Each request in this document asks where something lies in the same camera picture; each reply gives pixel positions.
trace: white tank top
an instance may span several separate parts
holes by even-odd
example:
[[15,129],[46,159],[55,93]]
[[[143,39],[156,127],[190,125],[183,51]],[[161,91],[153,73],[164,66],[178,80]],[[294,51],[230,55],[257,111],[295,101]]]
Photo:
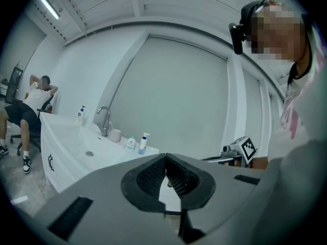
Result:
[[36,113],[36,116],[39,115],[37,109],[41,109],[43,104],[50,99],[50,91],[43,91],[36,88],[33,83],[30,86],[29,96],[23,101],[24,104],[28,105]]

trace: white bottle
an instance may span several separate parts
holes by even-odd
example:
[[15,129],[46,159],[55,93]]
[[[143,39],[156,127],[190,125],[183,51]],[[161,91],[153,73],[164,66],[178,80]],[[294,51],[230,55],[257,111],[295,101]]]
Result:
[[139,154],[144,154],[145,153],[145,148],[147,146],[148,136],[150,136],[150,134],[148,134],[148,133],[143,134],[142,140],[139,143],[139,148],[138,148],[138,153]]
[[135,138],[134,135],[130,137],[126,144],[126,149],[133,151],[135,149]]
[[78,125],[82,125],[83,124],[84,115],[85,115],[84,108],[85,108],[85,106],[82,105],[81,110],[77,113],[77,116],[76,116],[76,119],[75,119],[75,123],[78,124]]

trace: black and white sneaker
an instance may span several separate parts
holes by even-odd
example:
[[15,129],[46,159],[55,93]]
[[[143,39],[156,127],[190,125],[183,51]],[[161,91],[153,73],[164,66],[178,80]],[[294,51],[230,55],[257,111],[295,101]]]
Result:
[[2,158],[3,155],[6,155],[8,154],[9,151],[8,151],[8,147],[3,147],[2,145],[0,145],[0,159]]
[[28,156],[23,156],[22,160],[24,161],[22,170],[24,171],[24,173],[29,174],[31,171],[31,160]]

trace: cabinet handle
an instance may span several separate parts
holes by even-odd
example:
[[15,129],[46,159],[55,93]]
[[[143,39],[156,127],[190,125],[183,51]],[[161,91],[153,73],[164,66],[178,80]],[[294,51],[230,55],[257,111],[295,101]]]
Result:
[[52,165],[51,165],[51,161],[52,161],[52,160],[53,160],[53,158],[52,158],[52,156],[51,156],[51,154],[50,154],[50,156],[48,157],[49,167],[50,167],[51,170],[55,171],[55,170],[53,169]]

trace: cup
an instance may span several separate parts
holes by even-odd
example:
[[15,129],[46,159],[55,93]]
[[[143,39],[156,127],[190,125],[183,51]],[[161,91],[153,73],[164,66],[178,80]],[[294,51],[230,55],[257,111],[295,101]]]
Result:
[[118,129],[112,129],[109,134],[109,140],[113,142],[119,142],[122,137],[122,131]]

